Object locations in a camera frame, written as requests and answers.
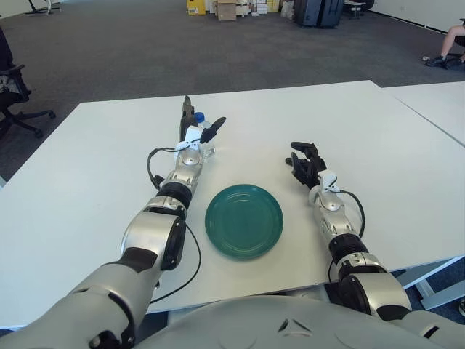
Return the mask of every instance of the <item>floor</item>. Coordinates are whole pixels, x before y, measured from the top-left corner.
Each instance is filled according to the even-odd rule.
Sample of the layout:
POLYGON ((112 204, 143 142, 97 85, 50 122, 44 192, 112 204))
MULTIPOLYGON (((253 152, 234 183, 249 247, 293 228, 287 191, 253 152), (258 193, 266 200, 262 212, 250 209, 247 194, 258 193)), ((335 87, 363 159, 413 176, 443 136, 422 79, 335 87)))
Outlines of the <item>floor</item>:
MULTIPOLYGON (((0 20, 32 90, 31 100, 12 110, 57 114, 31 120, 44 131, 41 140, 10 129, 0 140, 0 176, 11 178, 81 102, 366 79, 381 87, 465 79, 422 63, 424 55, 437 55, 441 33, 374 13, 316 29, 275 13, 219 23, 212 15, 188 16, 185 7, 185 0, 69 0, 50 16, 0 20)), ((464 270, 463 260, 450 266, 432 277, 433 288, 453 284, 464 270)), ((413 289, 409 295, 421 307, 413 289)), ((465 323, 456 302, 435 311, 465 323)))

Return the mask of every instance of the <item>shoe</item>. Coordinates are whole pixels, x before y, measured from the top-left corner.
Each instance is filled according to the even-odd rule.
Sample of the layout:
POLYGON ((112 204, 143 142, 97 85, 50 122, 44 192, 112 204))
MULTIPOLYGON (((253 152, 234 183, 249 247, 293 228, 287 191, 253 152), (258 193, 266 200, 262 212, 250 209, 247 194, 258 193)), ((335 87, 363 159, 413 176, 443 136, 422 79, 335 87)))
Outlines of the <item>shoe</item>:
POLYGON ((444 66, 450 71, 465 72, 465 62, 462 62, 460 58, 453 58, 452 60, 448 60, 444 66))
POLYGON ((462 299, 458 304, 458 311, 462 316, 465 316, 465 298, 462 299))
POLYGON ((440 67, 444 65, 444 62, 445 61, 443 60, 442 56, 439 56, 439 57, 433 58, 432 60, 427 60, 425 64, 428 65, 429 67, 440 67))

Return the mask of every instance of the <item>person's leg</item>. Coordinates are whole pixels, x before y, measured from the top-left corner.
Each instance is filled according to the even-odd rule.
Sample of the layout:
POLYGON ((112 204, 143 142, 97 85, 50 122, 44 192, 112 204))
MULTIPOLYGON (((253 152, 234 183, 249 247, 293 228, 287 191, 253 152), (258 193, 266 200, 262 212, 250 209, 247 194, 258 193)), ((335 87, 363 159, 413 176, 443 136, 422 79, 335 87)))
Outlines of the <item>person's leg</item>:
POLYGON ((465 27, 463 25, 455 25, 451 27, 442 42, 441 55, 426 62, 429 67, 444 66, 445 58, 453 46, 456 36, 465 36, 465 27))
POLYGON ((445 36, 442 42, 441 56, 445 57, 448 55, 456 36, 465 36, 465 26, 455 25, 449 29, 448 35, 445 36))

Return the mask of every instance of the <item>white wall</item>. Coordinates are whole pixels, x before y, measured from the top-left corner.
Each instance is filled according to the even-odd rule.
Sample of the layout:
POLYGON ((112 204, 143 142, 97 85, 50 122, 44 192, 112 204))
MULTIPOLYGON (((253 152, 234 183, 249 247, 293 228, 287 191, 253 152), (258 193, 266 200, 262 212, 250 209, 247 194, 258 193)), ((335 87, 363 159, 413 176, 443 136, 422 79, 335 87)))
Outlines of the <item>white wall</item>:
MULTIPOLYGON (((32 3, 37 9, 47 6, 44 0, 32 0, 32 3)), ((30 10, 31 6, 28 0, 0 0, 0 19, 30 10)))
POLYGON ((465 18, 465 0, 375 0, 372 10, 447 31, 465 18))

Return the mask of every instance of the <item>black cable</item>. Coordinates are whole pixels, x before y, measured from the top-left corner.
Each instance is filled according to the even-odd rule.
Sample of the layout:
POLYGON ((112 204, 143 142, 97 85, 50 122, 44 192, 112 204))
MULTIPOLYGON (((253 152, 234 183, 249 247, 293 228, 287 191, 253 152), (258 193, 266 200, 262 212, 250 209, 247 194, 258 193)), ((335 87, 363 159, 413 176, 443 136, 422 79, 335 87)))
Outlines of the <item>black cable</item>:
POLYGON ((358 209, 360 210, 360 214, 361 214, 361 216, 362 216, 362 225, 360 226, 360 232, 358 233, 358 236, 359 236, 360 238, 362 238, 363 232, 365 231, 365 211, 363 211, 362 203, 360 202, 360 200, 358 199, 358 197, 355 196, 354 193, 351 193, 351 192, 346 191, 346 190, 340 190, 339 192, 351 196, 351 197, 355 200, 355 202, 357 202, 358 209))
POLYGON ((332 284, 332 280, 331 280, 331 267, 333 266, 334 264, 334 261, 332 260, 331 263, 329 263, 329 268, 328 268, 328 280, 329 280, 329 283, 332 284))
POLYGON ((198 273, 199 269, 201 268, 201 263, 202 263, 201 248, 198 246, 197 238, 195 237, 195 235, 194 235, 194 233, 192 232, 192 230, 189 228, 189 225, 186 224, 186 228, 189 230, 190 235, 192 235, 192 237, 194 238, 195 245, 197 246, 197 252, 198 252, 198 264, 197 264, 197 269, 195 270, 194 275, 192 275, 191 278, 190 278, 189 280, 187 280, 183 285, 181 285, 180 287, 178 287, 178 288, 175 289, 174 291, 171 291, 171 292, 165 294, 164 296, 161 296, 161 297, 159 297, 159 298, 155 298, 154 300, 151 300, 151 301, 150 301, 150 304, 153 304, 153 303, 155 303, 155 302, 158 302, 159 300, 164 300, 165 298, 171 296, 172 294, 175 294, 176 292, 180 291, 181 289, 184 289, 184 288, 197 276, 197 273, 198 273))
POLYGON ((164 147, 164 148, 155 148, 153 149, 151 152, 149 152, 148 154, 148 157, 147 157, 147 172, 148 172, 148 177, 150 178, 150 181, 152 182, 152 184, 155 186, 155 188, 157 190, 160 190, 160 185, 159 183, 157 182, 156 180, 156 177, 157 176, 154 176, 153 173, 152 173, 152 170, 150 169, 150 161, 152 160, 152 157, 154 157, 155 154, 157 154, 157 152, 159 151, 166 151, 167 153, 176 153, 178 151, 183 151, 184 149, 187 149, 189 148, 190 145, 187 145, 181 149, 174 149, 172 147, 164 147))

